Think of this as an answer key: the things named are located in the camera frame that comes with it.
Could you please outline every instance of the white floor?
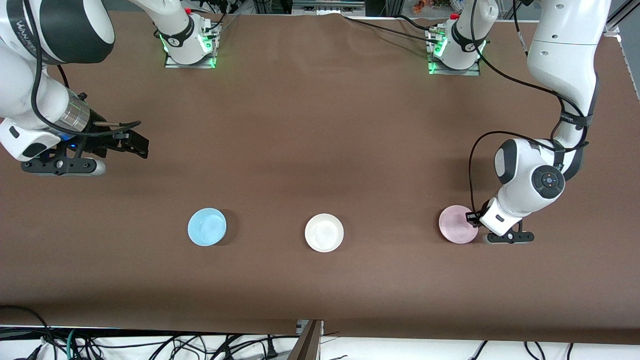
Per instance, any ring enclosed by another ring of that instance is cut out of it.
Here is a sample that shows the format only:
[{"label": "white floor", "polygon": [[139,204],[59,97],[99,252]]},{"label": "white floor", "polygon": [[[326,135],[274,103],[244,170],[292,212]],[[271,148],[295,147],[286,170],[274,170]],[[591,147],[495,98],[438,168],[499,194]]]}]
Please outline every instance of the white floor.
[{"label": "white floor", "polygon": [[[224,336],[205,336],[205,344],[209,350],[215,350],[223,341]],[[263,336],[245,336],[237,340],[263,338]],[[152,343],[168,339],[168,337],[146,338],[103,338],[96,343],[100,345],[131,345]],[[285,352],[292,349],[295,339],[274,340],[276,351]],[[420,359],[420,360],[469,360],[476,352],[480,341],[465,340],[405,340],[405,339],[377,339],[377,338],[334,338],[325,337],[321,345],[320,360],[332,360],[344,355],[346,360],[382,360],[382,359]],[[0,360],[14,360],[27,356],[40,344],[39,340],[10,340],[0,341]],[[202,348],[197,340],[192,344]],[[565,360],[568,344],[541,343],[547,360]],[[158,345],[125,349],[103,349],[104,360],[147,360]],[[169,359],[173,346],[167,346],[157,357],[157,360]],[[533,343],[529,348],[534,355],[540,354]],[[258,344],[246,348],[234,355],[235,360],[256,359],[262,354],[262,347]],[[58,359],[66,359],[66,354],[58,351]],[[46,345],[40,351],[38,360],[53,360],[53,351]],[[524,349],[522,342],[489,341],[479,360],[532,360]],[[572,360],[638,360],[640,359],[640,345],[594,345],[575,344],[571,353]],[[188,351],[180,351],[175,360],[198,360],[198,357]]]}]

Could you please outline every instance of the brown tabletop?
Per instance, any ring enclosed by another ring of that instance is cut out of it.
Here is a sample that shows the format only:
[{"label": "brown tabletop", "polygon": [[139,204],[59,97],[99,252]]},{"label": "brown tabletop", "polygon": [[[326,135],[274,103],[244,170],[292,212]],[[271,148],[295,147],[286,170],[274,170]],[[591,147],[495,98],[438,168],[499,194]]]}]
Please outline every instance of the brown tabletop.
[{"label": "brown tabletop", "polygon": [[[469,205],[474,140],[548,136],[549,94],[485,66],[429,75],[423,42],[339,15],[241,16],[212,70],[164,69],[145,14],[111,18],[111,56],[65,69],[106,119],[143,121],[149,159],[110,152],[104,176],[37,177],[0,151],[1,303],[55,325],[283,333],[318,318],[344,336],[640,342],[640,106],[615,38],[596,55],[584,167],[525,219],[536,240],[454,245],[436,220]],[[490,38],[494,65],[532,81],[513,24]],[[477,151],[480,203],[505,139]],[[229,229],[199,247],[186,226],[207,207]],[[303,228],[325,212],[345,238],[322,254]],[[0,313],[16,321],[33,323]]]}]

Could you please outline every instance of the teal cable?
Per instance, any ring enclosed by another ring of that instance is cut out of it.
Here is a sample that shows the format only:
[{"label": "teal cable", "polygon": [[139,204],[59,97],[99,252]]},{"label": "teal cable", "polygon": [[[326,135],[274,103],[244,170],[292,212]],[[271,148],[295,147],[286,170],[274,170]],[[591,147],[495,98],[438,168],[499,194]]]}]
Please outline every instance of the teal cable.
[{"label": "teal cable", "polygon": [[67,337],[67,360],[71,360],[71,340],[74,337],[74,332],[76,330],[72,329],[71,332],[69,333],[69,336]]}]

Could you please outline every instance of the blue bowl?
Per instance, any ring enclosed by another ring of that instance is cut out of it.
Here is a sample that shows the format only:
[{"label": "blue bowl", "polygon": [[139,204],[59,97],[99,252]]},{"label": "blue bowl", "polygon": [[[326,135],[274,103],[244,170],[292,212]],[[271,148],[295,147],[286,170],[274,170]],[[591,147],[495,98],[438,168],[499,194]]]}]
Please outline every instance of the blue bowl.
[{"label": "blue bowl", "polygon": [[187,233],[196,245],[210,246],[218,243],[227,232],[227,219],[220,210],[206,208],[196,211],[189,220]]}]

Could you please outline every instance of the pink plate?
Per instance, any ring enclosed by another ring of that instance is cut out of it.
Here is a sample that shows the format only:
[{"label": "pink plate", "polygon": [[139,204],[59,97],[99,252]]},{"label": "pink plate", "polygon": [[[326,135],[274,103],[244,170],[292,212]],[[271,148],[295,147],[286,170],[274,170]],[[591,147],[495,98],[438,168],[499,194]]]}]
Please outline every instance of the pink plate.
[{"label": "pink plate", "polygon": [[440,232],[452,243],[464,244],[478,235],[478,228],[467,222],[466,213],[471,210],[462,205],[452,205],[440,214]]}]

